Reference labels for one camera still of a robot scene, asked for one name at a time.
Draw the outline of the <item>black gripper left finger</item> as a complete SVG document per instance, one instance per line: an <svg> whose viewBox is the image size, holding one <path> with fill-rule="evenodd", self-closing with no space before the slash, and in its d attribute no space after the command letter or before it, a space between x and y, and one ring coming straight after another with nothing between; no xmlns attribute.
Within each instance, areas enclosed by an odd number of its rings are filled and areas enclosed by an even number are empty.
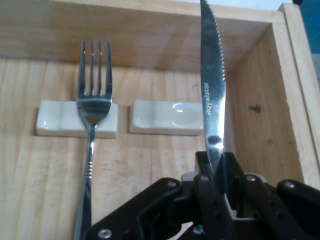
<svg viewBox="0 0 320 240"><path fill-rule="evenodd" d="M224 180L231 152L222 154L217 178L197 173L191 180L161 178L90 227L85 240L167 240L182 224L203 226L204 240L235 240L236 229L225 200Z"/></svg>

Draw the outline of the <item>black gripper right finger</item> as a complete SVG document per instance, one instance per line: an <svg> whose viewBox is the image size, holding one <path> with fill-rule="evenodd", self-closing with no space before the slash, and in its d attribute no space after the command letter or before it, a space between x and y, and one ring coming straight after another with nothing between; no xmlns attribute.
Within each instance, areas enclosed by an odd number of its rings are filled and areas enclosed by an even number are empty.
<svg viewBox="0 0 320 240"><path fill-rule="evenodd" d="M237 240L318 240L320 191L294 179L272 186L244 173L235 155L222 154L216 176L232 210Z"/></svg>

